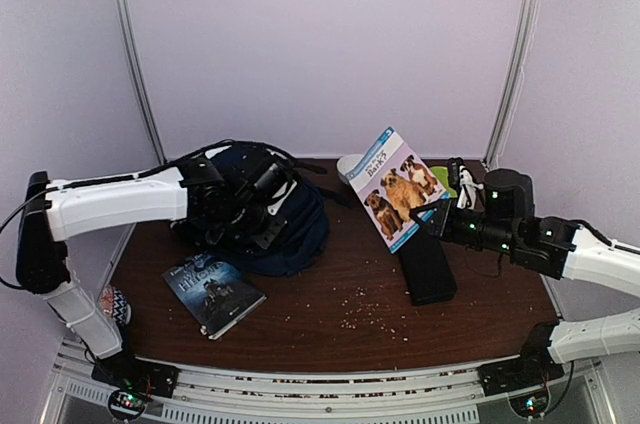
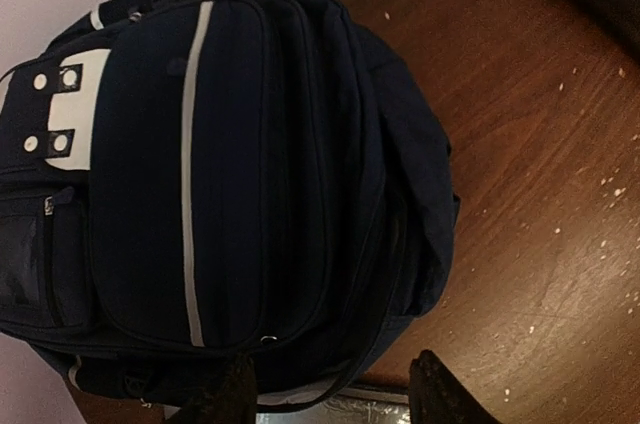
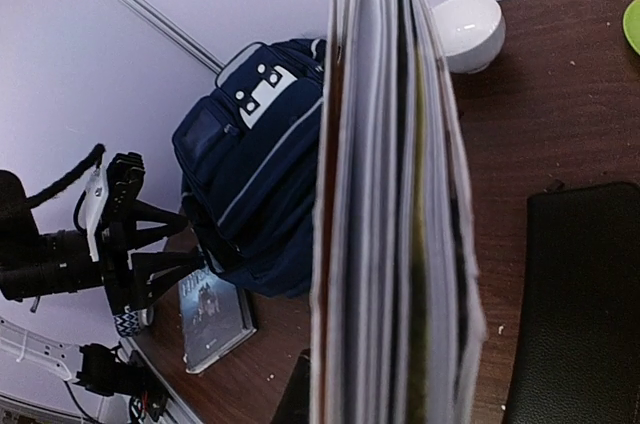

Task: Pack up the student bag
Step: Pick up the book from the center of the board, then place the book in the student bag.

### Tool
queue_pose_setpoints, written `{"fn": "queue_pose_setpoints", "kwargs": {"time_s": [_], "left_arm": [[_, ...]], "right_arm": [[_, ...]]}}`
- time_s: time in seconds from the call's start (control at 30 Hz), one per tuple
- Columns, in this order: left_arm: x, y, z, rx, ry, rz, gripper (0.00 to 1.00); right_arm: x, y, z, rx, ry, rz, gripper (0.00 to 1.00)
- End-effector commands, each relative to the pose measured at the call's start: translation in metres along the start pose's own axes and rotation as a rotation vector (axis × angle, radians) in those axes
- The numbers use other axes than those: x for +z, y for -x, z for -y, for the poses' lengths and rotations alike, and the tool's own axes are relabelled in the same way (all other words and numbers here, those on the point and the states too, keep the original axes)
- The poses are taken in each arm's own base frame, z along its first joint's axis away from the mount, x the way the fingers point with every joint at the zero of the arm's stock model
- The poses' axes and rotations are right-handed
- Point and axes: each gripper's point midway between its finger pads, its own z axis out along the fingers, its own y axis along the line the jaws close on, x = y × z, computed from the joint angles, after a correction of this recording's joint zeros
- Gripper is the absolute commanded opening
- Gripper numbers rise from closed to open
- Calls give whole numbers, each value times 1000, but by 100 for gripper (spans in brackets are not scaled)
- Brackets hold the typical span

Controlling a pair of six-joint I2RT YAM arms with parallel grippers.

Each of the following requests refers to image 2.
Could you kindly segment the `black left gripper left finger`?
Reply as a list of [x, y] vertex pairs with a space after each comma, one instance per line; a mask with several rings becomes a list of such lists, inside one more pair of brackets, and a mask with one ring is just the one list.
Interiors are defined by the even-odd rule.
[[175, 424], [255, 423], [257, 379], [253, 360], [239, 354], [179, 411]]

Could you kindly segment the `navy blue student backpack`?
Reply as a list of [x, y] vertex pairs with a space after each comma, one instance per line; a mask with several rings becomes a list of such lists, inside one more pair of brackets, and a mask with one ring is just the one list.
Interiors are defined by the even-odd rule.
[[258, 406], [362, 375], [446, 285], [450, 145], [338, 0], [110, 0], [1, 80], [1, 330], [75, 387]]

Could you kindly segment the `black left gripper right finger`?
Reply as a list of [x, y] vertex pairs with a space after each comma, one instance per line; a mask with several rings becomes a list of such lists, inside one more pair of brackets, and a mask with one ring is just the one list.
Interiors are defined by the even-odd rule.
[[499, 424], [431, 350], [411, 362], [412, 424]]

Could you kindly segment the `black notebook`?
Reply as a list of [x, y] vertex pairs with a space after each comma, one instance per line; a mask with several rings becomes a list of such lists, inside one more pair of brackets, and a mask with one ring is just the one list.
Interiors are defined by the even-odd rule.
[[257, 423], [275, 424], [410, 424], [408, 391], [397, 386], [355, 383], [309, 409], [286, 414], [262, 413]]

